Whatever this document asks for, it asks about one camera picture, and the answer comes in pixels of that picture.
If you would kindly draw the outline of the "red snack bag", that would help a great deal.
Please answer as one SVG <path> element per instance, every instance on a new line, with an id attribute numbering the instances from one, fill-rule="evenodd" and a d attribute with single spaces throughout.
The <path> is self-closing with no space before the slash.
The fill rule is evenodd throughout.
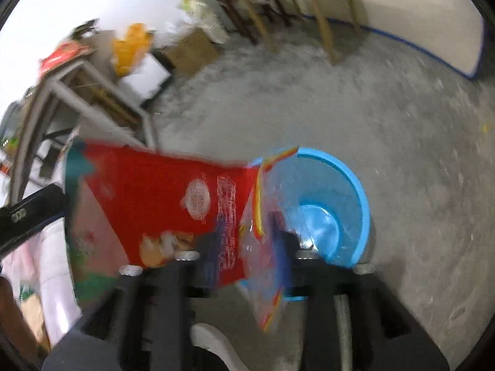
<path id="1" fill-rule="evenodd" d="M 165 266 L 210 233 L 222 238 L 218 286 L 243 280 L 239 231 L 255 178 L 249 164 L 75 139 L 65 165 L 66 239 L 79 305 L 101 297 L 122 267 Z M 276 275 L 258 283 L 248 299 L 267 331 L 284 293 Z"/>

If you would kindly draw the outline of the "blue plastic trash basket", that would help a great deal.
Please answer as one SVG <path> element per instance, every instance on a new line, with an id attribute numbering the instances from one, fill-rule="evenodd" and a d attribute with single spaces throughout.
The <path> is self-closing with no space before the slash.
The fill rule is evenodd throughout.
<path id="1" fill-rule="evenodd" d="M 330 154 L 308 147 L 277 151 L 249 164 L 256 178 L 239 231 L 246 276 L 237 288 L 245 297 L 259 291 L 259 280 L 281 275 L 274 265 L 274 231 L 270 215 L 281 217 L 281 229 L 295 233 L 302 249 L 326 262 L 352 268 L 361 259 L 370 233 L 371 212 L 357 176 Z"/>

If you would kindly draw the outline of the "grey metal side table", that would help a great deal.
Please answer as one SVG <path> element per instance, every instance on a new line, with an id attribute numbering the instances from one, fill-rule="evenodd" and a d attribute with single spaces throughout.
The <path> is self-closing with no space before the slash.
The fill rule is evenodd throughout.
<path id="1" fill-rule="evenodd" d="M 54 179 L 72 137 L 157 150 L 150 114 L 138 96 L 75 58 L 45 73 L 19 110 L 11 135 L 3 135 L 8 159 L 7 202 L 18 203 L 28 186 Z"/>

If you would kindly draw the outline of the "red plastic bag on shelf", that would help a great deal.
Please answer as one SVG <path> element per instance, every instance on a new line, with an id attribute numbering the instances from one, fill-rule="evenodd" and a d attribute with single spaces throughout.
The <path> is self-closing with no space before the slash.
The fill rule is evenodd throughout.
<path id="1" fill-rule="evenodd" d="M 51 55 L 39 61 L 39 76 L 42 77 L 48 71 L 74 57 L 91 52 L 92 48 L 90 46 L 83 45 L 76 40 L 63 42 L 57 46 Z"/>

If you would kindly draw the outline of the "cardboard box on floor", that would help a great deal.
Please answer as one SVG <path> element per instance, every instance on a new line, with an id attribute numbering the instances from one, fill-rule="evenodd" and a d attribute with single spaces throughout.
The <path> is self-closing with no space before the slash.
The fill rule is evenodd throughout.
<path id="1" fill-rule="evenodd" d="M 219 52 L 201 28 L 194 28 L 161 53 L 181 75 L 191 77 L 219 58 Z"/>

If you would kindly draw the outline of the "orange plastic bag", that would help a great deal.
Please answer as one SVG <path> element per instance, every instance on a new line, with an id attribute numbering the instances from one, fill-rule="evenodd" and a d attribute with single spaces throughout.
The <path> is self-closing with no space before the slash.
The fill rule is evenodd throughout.
<path id="1" fill-rule="evenodd" d="M 140 65 L 153 44 L 153 33 L 144 23 L 127 27 L 122 39 L 112 39 L 113 68 L 118 78 L 125 77 Z"/>

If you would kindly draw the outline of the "white mattress blue trim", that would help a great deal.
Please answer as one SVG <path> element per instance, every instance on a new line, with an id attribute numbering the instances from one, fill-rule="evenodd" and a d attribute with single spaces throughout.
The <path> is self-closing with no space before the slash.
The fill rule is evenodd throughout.
<path id="1" fill-rule="evenodd" d="M 485 20 L 472 0 L 355 0 L 364 27 L 400 39 L 475 76 Z"/>

